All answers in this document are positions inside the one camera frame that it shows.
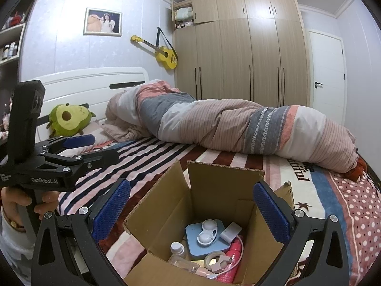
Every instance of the white dress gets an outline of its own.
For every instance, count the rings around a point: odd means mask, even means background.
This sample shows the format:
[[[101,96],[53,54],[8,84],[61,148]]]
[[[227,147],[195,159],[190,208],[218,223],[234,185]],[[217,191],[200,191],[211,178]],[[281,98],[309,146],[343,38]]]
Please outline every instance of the white dress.
[[[102,20],[101,23],[102,23],[102,28],[100,30],[101,32],[113,32],[113,29],[115,26],[115,21],[111,20],[109,22],[108,20],[106,20],[106,21]]]

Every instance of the blue gripper pad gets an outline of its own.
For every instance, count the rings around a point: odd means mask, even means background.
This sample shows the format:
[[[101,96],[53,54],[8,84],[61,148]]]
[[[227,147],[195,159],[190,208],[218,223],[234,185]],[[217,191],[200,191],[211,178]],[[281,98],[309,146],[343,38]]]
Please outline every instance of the blue gripper pad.
[[[271,230],[275,240],[287,244],[290,239],[290,223],[261,182],[254,185],[253,200]]]
[[[92,211],[97,215],[92,217],[90,214],[90,231],[92,230],[93,238],[97,243],[107,238],[130,197],[131,187],[128,180],[124,179],[118,186],[115,186],[116,189],[113,187],[101,196],[103,198],[98,202],[100,205],[97,205],[97,202],[94,203],[95,210],[93,211],[92,208]]]
[[[67,149],[84,147],[94,145],[95,136],[92,134],[86,134],[81,136],[73,136],[71,138],[67,138],[63,144],[63,147]]]

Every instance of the pink bottle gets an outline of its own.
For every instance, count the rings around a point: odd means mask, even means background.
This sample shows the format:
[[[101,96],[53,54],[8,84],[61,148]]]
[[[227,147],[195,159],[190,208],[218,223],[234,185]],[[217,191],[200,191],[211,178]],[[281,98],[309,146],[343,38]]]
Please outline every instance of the pink bottle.
[[[239,238],[235,238],[232,244],[230,245],[230,249],[225,253],[226,256],[232,257],[232,263],[229,264],[225,270],[231,268],[241,257],[242,245]],[[221,274],[217,277],[217,281],[231,284],[233,283],[234,277],[236,276],[239,265],[235,266],[233,269],[229,270],[225,274]]]

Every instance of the hand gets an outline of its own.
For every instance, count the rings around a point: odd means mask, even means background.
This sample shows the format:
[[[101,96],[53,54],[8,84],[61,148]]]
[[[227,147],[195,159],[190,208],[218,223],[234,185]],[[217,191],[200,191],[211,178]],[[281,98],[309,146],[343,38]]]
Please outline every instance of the hand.
[[[34,211],[40,216],[42,220],[44,214],[48,211],[54,211],[58,206],[58,191],[45,191],[42,194],[44,203],[37,204]],[[3,210],[7,217],[23,226],[21,217],[17,210],[17,204],[28,206],[32,203],[32,199],[21,189],[15,187],[4,187],[1,189],[1,201],[3,203]]]

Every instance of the guitar headstock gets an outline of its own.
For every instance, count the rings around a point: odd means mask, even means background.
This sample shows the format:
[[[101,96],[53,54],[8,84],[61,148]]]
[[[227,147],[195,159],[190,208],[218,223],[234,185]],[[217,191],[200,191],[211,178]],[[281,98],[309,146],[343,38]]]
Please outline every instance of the guitar headstock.
[[[133,36],[131,36],[131,41],[134,41],[134,42],[143,42],[144,40],[141,37],[139,37],[139,36],[133,35]]]

